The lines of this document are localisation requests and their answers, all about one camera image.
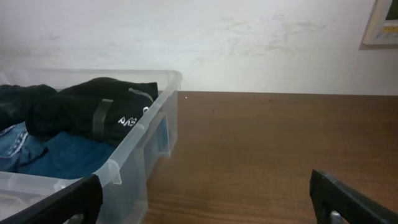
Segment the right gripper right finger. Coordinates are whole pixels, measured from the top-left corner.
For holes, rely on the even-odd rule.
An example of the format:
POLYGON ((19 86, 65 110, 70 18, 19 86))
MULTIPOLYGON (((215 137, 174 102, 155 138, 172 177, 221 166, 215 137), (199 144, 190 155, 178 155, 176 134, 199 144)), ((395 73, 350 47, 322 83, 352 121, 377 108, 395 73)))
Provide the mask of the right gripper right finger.
POLYGON ((395 212, 321 170, 312 170, 310 198, 318 224, 397 223, 395 212))

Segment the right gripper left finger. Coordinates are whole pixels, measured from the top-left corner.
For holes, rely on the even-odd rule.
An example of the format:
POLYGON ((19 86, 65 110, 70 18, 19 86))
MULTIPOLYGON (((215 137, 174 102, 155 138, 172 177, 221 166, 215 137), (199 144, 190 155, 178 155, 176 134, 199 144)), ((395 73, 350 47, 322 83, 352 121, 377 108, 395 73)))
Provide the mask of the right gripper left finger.
POLYGON ((1 224, 95 224, 102 204, 102 186, 93 174, 11 215, 1 224))

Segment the blue taped sweater bundle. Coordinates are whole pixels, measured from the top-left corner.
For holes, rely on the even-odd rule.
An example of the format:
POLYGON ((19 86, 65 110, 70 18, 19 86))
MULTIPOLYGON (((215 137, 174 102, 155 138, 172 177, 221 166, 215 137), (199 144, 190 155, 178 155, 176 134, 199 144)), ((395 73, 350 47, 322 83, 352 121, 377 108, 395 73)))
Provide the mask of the blue taped sweater bundle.
POLYGON ((65 132, 48 141, 42 141, 45 153, 21 167, 16 173, 60 179, 88 176, 110 158, 116 147, 105 142, 92 141, 65 132))

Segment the dark blue jeans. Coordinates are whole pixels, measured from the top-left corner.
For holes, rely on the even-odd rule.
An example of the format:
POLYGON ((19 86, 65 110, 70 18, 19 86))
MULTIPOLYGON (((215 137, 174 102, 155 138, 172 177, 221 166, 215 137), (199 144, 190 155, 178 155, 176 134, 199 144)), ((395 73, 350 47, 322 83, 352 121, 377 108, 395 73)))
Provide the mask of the dark blue jeans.
POLYGON ((28 133, 25 122, 1 131, 1 171, 17 172, 45 151, 44 143, 28 133))

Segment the large black taped cloth bundle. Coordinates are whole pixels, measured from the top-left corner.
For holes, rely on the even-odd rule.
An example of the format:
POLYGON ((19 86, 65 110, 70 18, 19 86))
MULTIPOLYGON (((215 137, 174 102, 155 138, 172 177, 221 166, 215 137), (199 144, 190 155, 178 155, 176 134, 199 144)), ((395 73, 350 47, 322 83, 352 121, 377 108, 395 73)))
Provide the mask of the large black taped cloth bundle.
POLYGON ((36 101, 27 112, 25 125, 41 140, 66 132, 117 146, 158 95, 156 82, 94 78, 36 101))

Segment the small black taped cloth roll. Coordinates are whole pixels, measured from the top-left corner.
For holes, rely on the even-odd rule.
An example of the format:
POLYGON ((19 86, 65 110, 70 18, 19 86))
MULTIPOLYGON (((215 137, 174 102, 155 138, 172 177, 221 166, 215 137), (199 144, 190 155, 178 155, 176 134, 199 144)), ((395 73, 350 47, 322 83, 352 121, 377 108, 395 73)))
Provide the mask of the small black taped cloth roll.
POLYGON ((1 131, 23 122, 36 101, 56 93, 48 85, 1 85, 1 131))

